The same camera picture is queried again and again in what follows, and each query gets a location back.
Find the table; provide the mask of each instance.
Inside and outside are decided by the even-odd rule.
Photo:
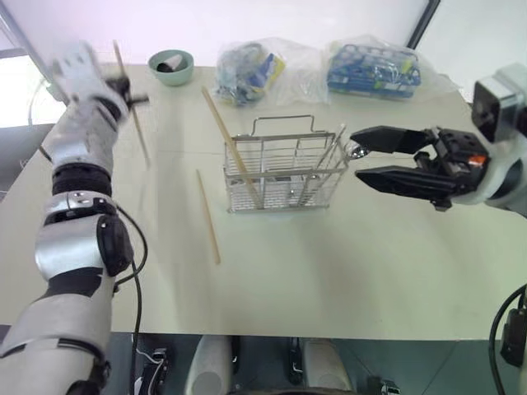
[[[127,70],[133,91],[151,99],[138,112],[152,166],[130,121],[114,149],[114,198],[142,225],[151,250],[141,277],[143,332],[483,339],[501,302],[525,282],[525,219],[484,205],[439,213],[428,202],[378,193],[353,175],[411,165],[405,156],[350,162],[329,209],[228,213],[222,137],[200,93],[213,85],[213,69],[198,67],[178,88],[162,86],[144,66]],[[250,130],[257,115],[277,114],[313,114],[317,128],[344,122],[350,131],[379,124],[475,131],[457,93],[426,102],[333,95],[331,105],[218,108],[232,135]],[[196,169],[217,232],[218,266]],[[33,254],[50,179],[37,152],[0,205],[0,323],[13,323],[44,292]],[[112,329],[131,331],[135,309],[130,281],[114,297]]]

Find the black cable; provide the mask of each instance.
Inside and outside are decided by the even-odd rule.
[[[506,395],[505,389],[503,388],[503,383],[501,382],[500,372],[497,369],[497,363],[496,363],[496,332],[497,327],[500,324],[501,318],[503,317],[503,314],[506,312],[506,310],[509,308],[511,303],[516,299],[518,296],[522,296],[525,293],[525,287],[527,286],[521,286],[517,290],[515,290],[506,300],[503,302],[501,307],[496,313],[496,317],[494,317],[494,321],[492,321],[491,326],[491,333],[488,337],[488,359],[491,364],[491,371],[492,371],[492,378],[494,379],[494,384],[496,385],[496,390],[498,395]]]
[[[117,204],[117,210],[119,210],[121,214],[123,214],[126,217],[126,219],[132,224],[135,230],[139,233],[139,236],[141,237],[141,241],[142,241],[141,262],[139,263],[137,270],[134,269],[132,274],[125,276],[115,282],[115,286],[121,286],[126,281],[132,280],[145,267],[145,263],[147,262],[147,258],[148,258],[148,243],[147,243],[147,238],[143,234],[141,227],[138,225],[138,223],[119,204]]]
[[[129,394],[134,395],[135,393],[135,351],[138,348],[138,338],[139,338],[139,327],[141,326],[141,316],[142,316],[142,293],[141,293],[141,283],[139,282],[138,269],[135,265],[135,261],[132,261],[133,269],[133,279],[135,280],[135,288],[138,293],[138,312],[135,318],[135,327],[133,329],[133,340],[132,340],[132,357],[130,360],[130,378],[128,382]]]

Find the basket handle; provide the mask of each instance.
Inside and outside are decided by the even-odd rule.
[[[310,130],[311,130],[312,133],[325,132],[325,130],[313,130],[313,127],[315,126],[315,116],[314,115],[310,115],[310,114],[305,114],[305,115],[283,115],[283,116],[278,116],[278,117],[257,117],[257,118],[255,118],[254,121],[253,121],[253,132],[250,134],[250,136],[252,137],[256,133],[256,123],[258,121],[264,121],[264,120],[269,120],[269,119],[297,119],[297,118],[311,118]]]

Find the wire basket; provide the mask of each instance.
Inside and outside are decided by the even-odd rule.
[[[309,133],[255,136],[256,124],[270,119],[311,118]],[[280,211],[328,207],[338,182],[347,170],[347,157],[338,134],[315,131],[313,115],[257,118],[251,135],[233,137],[247,169],[242,176],[225,147],[225,181],[231,212]],[[250,186],[259,197],[259,206]]]

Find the green bowl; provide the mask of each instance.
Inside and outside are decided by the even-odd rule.
[[[183,68],[175,72],[158,72],[157,66],[160,63],[163,63],[168,58],[171,58],[175,55],[181,55],[183,60],[181,63],[186,63],[183,65]],[[188,82],[194,71],[194,58],[192,55],[185,51],[179,51],[178,49],[167,49],[166,51],[161,51],[153,55],[148,59],[148,67],[152,71],[152,74],[161,81],[163,85],[167,86],[179,86]]]

